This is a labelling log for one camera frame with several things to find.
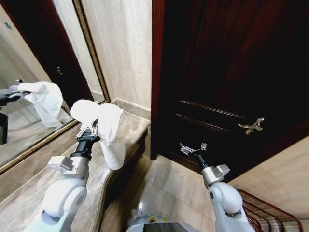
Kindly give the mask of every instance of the door handle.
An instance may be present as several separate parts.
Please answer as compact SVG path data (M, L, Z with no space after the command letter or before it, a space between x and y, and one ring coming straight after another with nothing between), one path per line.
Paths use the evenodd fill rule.
M61 71L61 69L60 69L59 66L57 67L57 73L58 73L60 76L62 76L62 71Z
M238 125L243 128L248 128L245 133L246 135L250 135L251 133L254 132L254 130L261 131L263 129L261 127L261 122L263 121L264 121L264 118L261 117L261 118L258 118L256 122L254 122L252 125L242 125L242 124L238 124Z

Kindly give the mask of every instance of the door panel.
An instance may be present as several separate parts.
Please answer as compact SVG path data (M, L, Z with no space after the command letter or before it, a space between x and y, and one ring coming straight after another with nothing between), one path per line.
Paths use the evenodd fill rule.
M306 136L308 28L305 1L167 0L157 152L199 171L179 142L206 142L232 179Z

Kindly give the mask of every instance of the brass door handle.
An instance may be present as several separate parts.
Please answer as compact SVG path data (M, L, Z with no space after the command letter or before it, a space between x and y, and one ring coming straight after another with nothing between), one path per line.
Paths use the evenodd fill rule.
M248 128L246 130L246 135L249 135L251 134L252 132L254 132L254 130L257 130L257 131L261 131L263 128L261 127L261 122L264 121L264 118L261 117L261 118L258 118L256 120L256 122L254 122L252 125L242 125L242 124L238 124L240 127L243 127L243 128Z

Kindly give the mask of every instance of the baseboard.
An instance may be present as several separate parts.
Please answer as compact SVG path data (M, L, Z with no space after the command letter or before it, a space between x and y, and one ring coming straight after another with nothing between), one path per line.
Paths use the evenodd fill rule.
M151 119L151 111L150 110L143 108L142 106L137 106L136 104L133 104L131 102L128 102L128 101L125 101L125 100L122 100L122 99L119 99L119 98L117 98L117 102L118 102L118 106L121 109L123 109L123 110L125 110L125 111L127 111L131 114L143 117L147 120Z

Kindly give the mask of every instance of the tile floor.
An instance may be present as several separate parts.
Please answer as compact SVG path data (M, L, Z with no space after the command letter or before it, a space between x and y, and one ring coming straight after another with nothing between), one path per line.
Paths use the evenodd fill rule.
M101 231L125 231L136 218L164 215L203 232L215 231L215 215L201 175L163 156L142 156L121 197L111 204Z

